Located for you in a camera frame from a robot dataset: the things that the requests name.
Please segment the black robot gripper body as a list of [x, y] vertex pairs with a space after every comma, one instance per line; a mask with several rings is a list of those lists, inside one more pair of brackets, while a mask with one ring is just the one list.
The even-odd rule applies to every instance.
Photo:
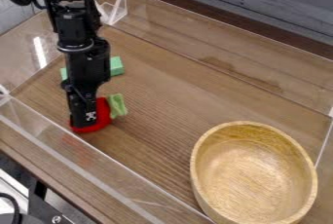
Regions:
[[62, 88], [83, 100], [97, 97], [99, 87], [112, 80], [112, 45], [103, 38], [94, 40], [89, 51], [66, 55], [67, 78]]

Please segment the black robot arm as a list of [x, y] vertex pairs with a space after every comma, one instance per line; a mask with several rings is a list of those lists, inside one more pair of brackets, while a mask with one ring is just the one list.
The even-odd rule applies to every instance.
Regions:
[[112, 45], [98, 35], [102, 26], [95, 0], [11, 0], [19, 6], [33, 4], [45, 10], [58, 34], [58, 50], [66, 56], [67, 93], [71, 126], [87, 129], [98, 125], [98, 89], [112, 80]]

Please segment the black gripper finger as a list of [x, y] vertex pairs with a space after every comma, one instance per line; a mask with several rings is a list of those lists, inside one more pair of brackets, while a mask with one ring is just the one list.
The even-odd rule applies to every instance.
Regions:
[[79, 91], [67, 88], [69, 106], [71, 111], [71, 126], [74, 128], [89, 128], [97, 124], [97, 92]]

